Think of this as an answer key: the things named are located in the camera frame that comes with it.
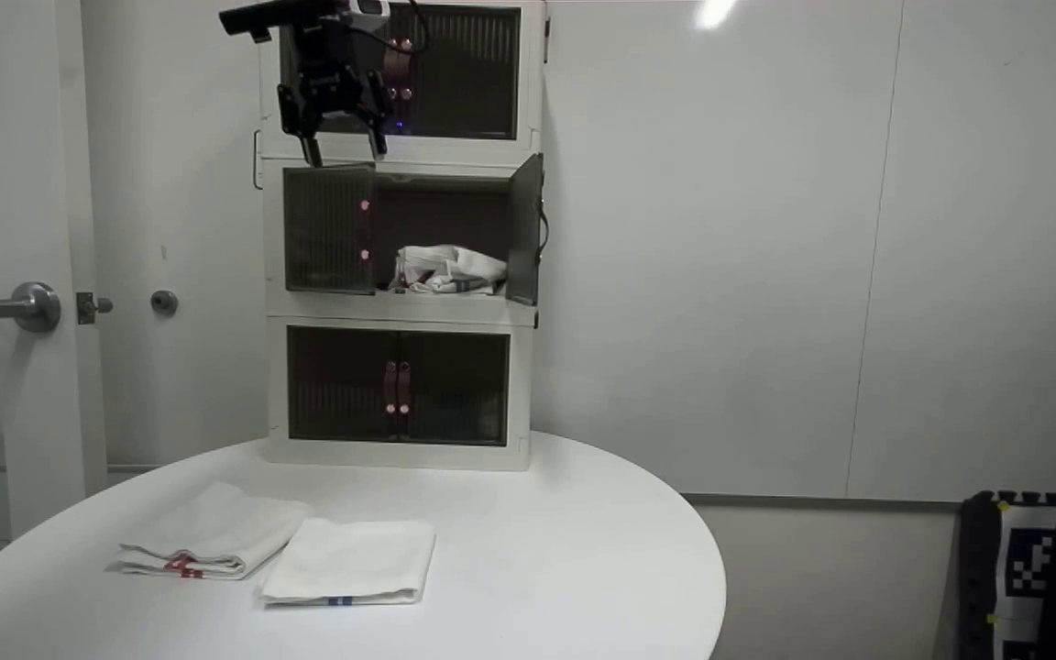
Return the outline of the white room door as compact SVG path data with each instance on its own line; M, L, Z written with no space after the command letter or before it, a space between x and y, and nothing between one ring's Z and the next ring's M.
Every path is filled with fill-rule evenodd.
M105 487L96 280L80 0L0 0L0 298L61 301L53 333L0 319L0 551Z

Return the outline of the folded white towel red stripe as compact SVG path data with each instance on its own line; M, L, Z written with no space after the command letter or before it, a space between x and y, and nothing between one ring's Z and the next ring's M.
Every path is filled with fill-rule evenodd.
M113 567L129 574L242 580L312 517L305 502L253 497L214 483L122 539Z

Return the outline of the dark translucent cabinet door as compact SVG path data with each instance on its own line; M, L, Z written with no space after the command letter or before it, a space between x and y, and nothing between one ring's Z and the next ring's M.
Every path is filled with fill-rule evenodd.
M286 288L294 293L373 293L372 258L358 254L358 204L376 197L372 164L282 172Z
M327 16L280 27L280 49L290 55L290 64L277 86L286 134L315 138L327 116L341 114L363 125L373 142L386 142L391 106L384 79L377 68L358 67L358 39L386 48L367 29Z
M507 259L506 296L525 305L539 300L539 263L544 202L544 155L535 153L510 180L510 251Z
M415 56L395 105L408 137L515 139L521 12L514 5L422 4L431 46Z
M289 435L302 440L386 442L384 370L397 363L397 334L379 329L288 327Z
M507 445L510 336L401 333L408 367L406 442Z

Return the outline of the white stacked cabinet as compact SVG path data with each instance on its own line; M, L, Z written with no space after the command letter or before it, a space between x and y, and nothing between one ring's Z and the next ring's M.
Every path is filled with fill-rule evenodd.
M408 137L395 126L398 100L390 100L389 154L373 158L365 128L347 115L331 115L318 133L324 164L376 168L376 197L370 206L373 293L293 291L286 288L282 172L312 168L296 137L282 133L277 86L290 55L281 50L280 27L258 50L261 129L256 134L256 185L263 201L267 276L269 460L341 467L499 469L521 471L531 464L531 366L539 300L525 305L506 296L506 280L494 295L425 295L386 289L397 251L408 246L453 244L507 263L510 251L510 180L521 164L544 155L544 74L549 7L546 0L386 0L390 18L377 37L411 39L414 58L431 46L422 4L514 6L521 12L515 139ZM384 75L386 48L358 38L357 63ZM290 325L379 329L401 333L478 333L510 336L507 445L461 446L406 442L406 416L395 414L397 438L386 442L302 440L289 435L288 327Z

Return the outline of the black foam mat with marker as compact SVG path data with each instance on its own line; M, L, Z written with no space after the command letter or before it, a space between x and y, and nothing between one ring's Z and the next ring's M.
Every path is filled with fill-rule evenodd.
M960 660L1056 660L1056 493L965 499L957 564Z

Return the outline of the crumpled white cloth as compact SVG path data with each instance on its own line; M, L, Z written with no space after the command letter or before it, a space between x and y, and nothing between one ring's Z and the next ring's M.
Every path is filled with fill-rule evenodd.
M423 295L494 295L507 275L504 260L466 247L408 246L395 254L386 289Z

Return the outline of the folded white towel blue stripe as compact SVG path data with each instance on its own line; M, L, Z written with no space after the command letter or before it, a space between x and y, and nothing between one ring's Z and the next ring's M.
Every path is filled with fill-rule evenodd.
M416 604L435 555L428 522L307 518L261 581L265 606Z

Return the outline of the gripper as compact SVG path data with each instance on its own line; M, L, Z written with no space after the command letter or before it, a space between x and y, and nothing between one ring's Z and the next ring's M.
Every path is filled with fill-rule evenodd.
M378 70L358 71L358 27L340 18L305 18L294 24L294 81L277 86L282 133L297 138L312 168L323 167L317 129L323 121L312 91L345 91L345 116L366 130L370 154L389 154L386 122L392 103Z

